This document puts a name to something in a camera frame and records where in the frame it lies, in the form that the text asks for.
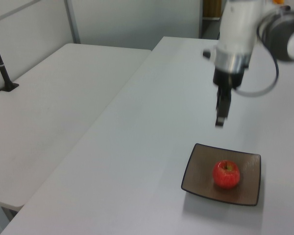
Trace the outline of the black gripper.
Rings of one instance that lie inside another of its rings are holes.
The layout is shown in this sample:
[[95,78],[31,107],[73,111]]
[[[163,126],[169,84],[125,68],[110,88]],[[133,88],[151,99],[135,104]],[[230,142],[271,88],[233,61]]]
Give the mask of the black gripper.
[[223,127],[228,118],[231,104],[231,89],[239,87],[242,83],[244,72],[229,73],[215,68],[213,83],[218,86],[216,103],[216,127]]

